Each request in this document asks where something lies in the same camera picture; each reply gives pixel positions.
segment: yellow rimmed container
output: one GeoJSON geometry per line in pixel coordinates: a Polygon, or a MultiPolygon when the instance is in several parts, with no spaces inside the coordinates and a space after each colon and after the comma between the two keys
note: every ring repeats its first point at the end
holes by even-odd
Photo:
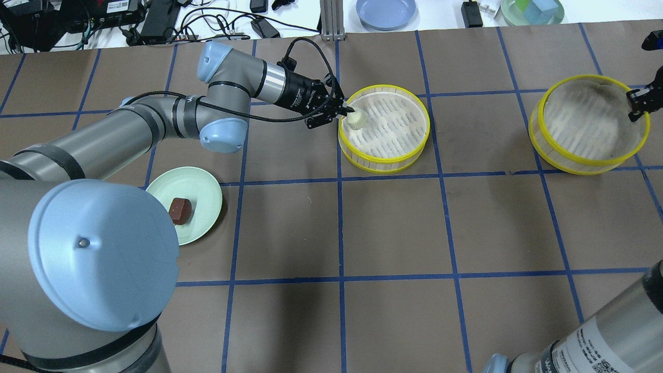
{"type": "Polygon", "coordinates": [[[629,90],[600,75],[555,84],[530,116],[534,148],[551,165],[576,175],[597,175],[624,163],[642,148],[650,127],[647,113],[635,123],[628,119],[629,90]]]}
{"type": "Polygon", "coordinates": [[[353,94],[348,106],[365,110],[366,125],[352,130],[341,119],[338,142],[353,165],[373,173],[395,173],[411,166],[430,135],[426,106],[404,88],[379,84],[353,94]]]}

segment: blue tape grid line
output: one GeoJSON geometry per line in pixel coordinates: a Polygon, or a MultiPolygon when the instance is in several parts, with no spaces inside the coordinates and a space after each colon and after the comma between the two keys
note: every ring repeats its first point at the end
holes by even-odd
{"type": "Polygon", "coordinates": [[[414,31],[416,38],[417,49],[419,51],[419,59],[421,61],[421,70],[424,75],[424,86],[426,88],[426,101],[428,104],[428,115],[430,116],[430,132],[432,134],[433,148],[435,150],[435,161],[438,166],[438,178],[440,180],[440,192],[442,194],[442,206],[444,209],[444,222],[447,230],[447,240],[449,242],[449,253],[451,256],[452,271],[453,271],[453,286],[455,287],[456,303],[458,306],[458,319],[460,322],[460,331],[463,339],[463,351],[465,353],[465,366],[467,371],[472,373],[472,360],[469,351],[469,341],[467,338],[467,327],[465,326],[465,311],[463,310],[463,295],[460,287],[460,277],[458,275],[458,266],[455,258],[455,248],[453,246],[452,224],[449,216],[449,204],[447,201],[446,188],[444,186],[444,172],[442,170],[442,162],[440,160],[440,148],[438,147],[438,136],[436,131],[435,117],[433,115],[433,104],[431,101],[430,87],[428,85],[428,73],[426,71],[426,61],[424,59],[424,51],[419,37],[419,31],[414,31]]]}
{"type": "MultiPolygon", "coordinates": [[[[642,166],[645,170],[663,170],[663,166],[642,166]]],[[[640,167],[637,166],[624,166],[615,167],[609,172],[621,171],[639,171],[640,167]]],[[[485,172],[471,172],[471,173],[442,173],[445,179],[456,177],[482,177],[482,176],[506,176],[506,175],[544,175],[564,173],[561,170],[523,170],[523,171],[485,171],[485,172]]],[[[402,180],[402,179],[436,179],[440,177],[439,174],[413,174],[413,175],[375,175],[375,176],[356,176],[356,177],[342,177],[342,181],[370,181],[370,180],[402,180]]],[[[244,185],[283,185],[283,184],[306,184],[306,183],[335,183],[336,178],[319,178],[319,179],[290,179],[290,180],[264,180],[264,181],[245,181],[244,185]]],[[[222,187],[238,187],[239,182],[220,183],[222,187]]]]}
{"type": "Polygon", "coordinates": [[[640,160],[639,155],[635,155],[635,161],[638,163],[638,168],[640,169],[640,172],[642,173],[642,177],[644,179],[644,183],[647,186],[647,189],[649,190],[649,195],[652,197],[652,201],[654,202],[654,206],[656,207],[656,212],[658,213],[659,219],[661,219],[661,222],[663,222],[663,209],[661,209],[661,204],[658,201],[658,197],[656,196],[656,192],[654,192],[654,187],[652,186],[651,181],[649,180],[649,176],[647,175],[646,170],[649,169],[648,167],[642,166],[642,161],[640,160]]]}
{"type": "MultiPolygon", "coordinates": [[[[599,268],[599,269],[572,269],[574,275],[607,275],[616,273],[645,273],[648,267],[628,267],[628,268],[599,268]]],[[[361,281],[405,281],[422,279],[481,279],[481,278],[499,278],[499,277],[541,277],[541,276],[566,276],[564,269],[556,271],[512,271],[512,272],[471,272],[471,273],[421,273],[410,275],[366,275],[366,276],[343,276],[343,282],[361,282],[361,281]]],[[[276,279],[236,279],[234,286],[246,285],[270,285],[279,283],[334,283],[341,282],[341,277],[291,277],[276,279]]],[[[230,281],[182,281],[177,283],[177,287],[197,287],[197,286],[228,286],[230,281]]]]}
{"type": "Polygon", "coordinates": [[[591,56],[591,60],[594,62],[594,67],[596,67],[596,72],[598,72],[599,75],[603,75],[603,72],[601,71],[601,66],[599,65],[599,61],[596,59],[596,55],[594,54],[594,50],[591,48],[591,44],[589,43],[589,38],[587,38],[587,33],[585,32],[585,27],[582,25],[582,23],[578,23],[578,27],[580,28],[580,33],[582,34],[582,39],[585,41],[585,45],[587,46],[587,50],[589,51],[589,55],[591,56]]]}
{"type": "Polygon", "coordinates": [[[101,56],[101,49],[97,49],[97,56],[95,56],[94,58],[92,71],[90,71],[90,77],[88,78],[88,84],[85,86],[85,92],[83,92],[83,98],[81,99],[81,104],[78,106],[78,111],[76,112],[76,119],[74,120],[72,131],[76,129],[76,127],[78,126],[78,120],[81,118],[81,112],[83,111],[85,100],[88,98],[88,92],[90,91],[90,86],[92,85],[92,79],[94,79],[94,72],[97,70],[97,65],[99,64],[100,56],[101,56]]]}
{"type": "Polygon", "coordinates": [[[11,83],[9,84],[9,87],[7,88],[7,93],[5,94],[5,98],[2,100],[2,104],[0,104],[0,113],[5,109],[5,105],[7,104],[7,100],[9,100],[9,94],[11,93],[11,90],[14,88],[14,83],[16,83],[16,79],[19,77],[19,73],[21,72],[21,68],[23,67],[23,62],[25,61],[25,56],[27,54],[23,54],[21,56],[21,61],[19,62],[19,65],[16,67],[16,72],[14,73],[14,77],[11,79],[11,83]]]}
{"type": "MultiPolygon", "coordinates": [[[[502,51],[504,52],[504,57],[507,62],[507,67],[509,68],[509,75],[511,75],[513,88],[516,90],[516,98],[518,99],[518,106],[520,107],[520,114],[522,115],[522,121],[525,125],[525,131],[527,131],[528,122],[527,122],[527,114],[525,112],[525,106],[522,102],[522,96],[520,95],[520,90],[518,89],[518,82],[516,80],[516,75],[513,71],[513,66],[511,64],[511,59],[509,58],[507,45],[504,42],[504,37],[502,36],[502,30],[500,29],[500,27],[497,27],[497,36],[499,37],[499,42],[502,46],[502,51]]],[[[582,313],[582,307],[580,306],[580,299],[578,297],[577,290],[575,288],[575,281],[573,280],[573,273],[571,272],[569,259],[566,255],[566,248],[564,247],[564,240],[562,239],[562,233],[560,231],[560,226],[557,221],[557,214],[555,213],[555,208],[552,204],[552,198],[550,197],[550,191],[548,190],[546,175],[543,172],[543,168],[541,167],[541,160],[533,147],[532,147],[532,153],[534,155],[534,160],[536,161],[536,168],[538,170],[539,178],[541,179],[541,186],[543,187],[543,191],[546,196],[546,203],[548,204],[548,210],[550,211],[550,218],[552,219],[552,225],[553,228],[555,229],[555,235],[557,237],[557,243],[560,248],[560,255],[562,256],[562,262],[564,263],[564,270],[566,271],[566,277],[569,281],[569,288],[571,290],[571,295],[573,297],[573,304],[575,305],[575,313],[577,314],[578,321],[582,324],[585,322],[585,317],[583,316],[582,313]]]]}
{"type": "MultiPolygon", "coordinates": [[[[338,40],[334,42],[336,53],[336,78],[341,82],[341,51],[338,40]]],[[[345,334],[345,262],[343,258],[343,177],[341,175],[341,146],[336,142],[336,185],[338,201],[338,274],[339,274],[339,308],[341,333],[341,373],[347,373],[347,353],[345,334]]]]}
{"type": "Polygon", "coordinates": [[[9,338],[9,329],[5,329],[5,334],[2,337],[2,342],[0,342],[0,355],[5,353],[5,346],[7,345],[8,338],[9,338]]]}
{"type": "MultiPolygon", "coordinates": [[[[251,55],[255,57],[257,42],[253,41],[253,50],[251,55]]],[[[239,247],[239,226],[242,217],[242,202],[244,199],[244,178],[247,168],[247,149],[249,148],[249,132],[251,130],[251,120],[247,119],[247,134],[244,138],[244,149],[242,149],[242,167],[239,176],[239,195],[237,197],[237,215],[235,216],[235,237],[233,241],[233,258],[230,265],[230,281],[228,283],[228,302],[225,311],[225,329],[223,332],[223,350],[221,351],[221,373],[226,373],[228,368],[228,347],[230,344],[230,327],[233,314],[233,299],[235,294],[235,276],[237,274],[237,251],[239,247]]]]}

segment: black power adapter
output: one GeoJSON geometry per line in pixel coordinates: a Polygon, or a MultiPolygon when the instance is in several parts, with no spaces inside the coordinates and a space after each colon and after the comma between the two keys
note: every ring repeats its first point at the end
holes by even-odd
{"type": "Polygon", "coordinates": [[[267,22],[266,19],[259,17],[251,21],[251,27],[260,35],[261,38],[280,38],[281,34],[267,22]]]}
{"type": "Polygon", "coordinates": [[[460,13],[463,15],[466,28],[483,26],[479,4],[476,1],[464,1],[460,7],[460,13]]]}
{"type": "Polygon", "coordinates": [[[267,11],[267,0],[251,0],[252,13],[265,13],[267,11]]]}

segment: light green plate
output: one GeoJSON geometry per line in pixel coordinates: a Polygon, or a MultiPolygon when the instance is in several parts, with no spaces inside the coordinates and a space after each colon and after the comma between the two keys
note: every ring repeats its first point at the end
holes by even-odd
{"type": "MultiPolygon", "coordinates": [[[[560,6],[552,16],[548,25],[559,25],[564,19],[564,6],[560,3],[560,0],[555,0],[555,2],[560,6]]],[[[511,26],[528,26],[530,23],[527,21],[527,18],[522,14],[522,11],[516,6],[516,0],[502,0],[502,14],[504,15],[504,20],[511,26]]]]}
{"type": "Polygon", "coordinates": [[[214,225],[223,195],[219,182],[209,172],[197,167],[179,167],[157,177],[147,192],[170,209],[173,198],[191,201],[191,217],[187,223],[175,226],[180,246],[201,238],[214,225]]]}

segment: brown food item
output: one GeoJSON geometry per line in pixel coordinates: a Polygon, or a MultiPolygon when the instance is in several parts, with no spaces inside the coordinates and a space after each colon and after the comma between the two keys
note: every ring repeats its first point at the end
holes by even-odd
{"type": "Polygon", "coordinates": [[[173,198],[168,213],[176,226],[185,224],[191,217],[191,201],[186,198],[173,198]]]}

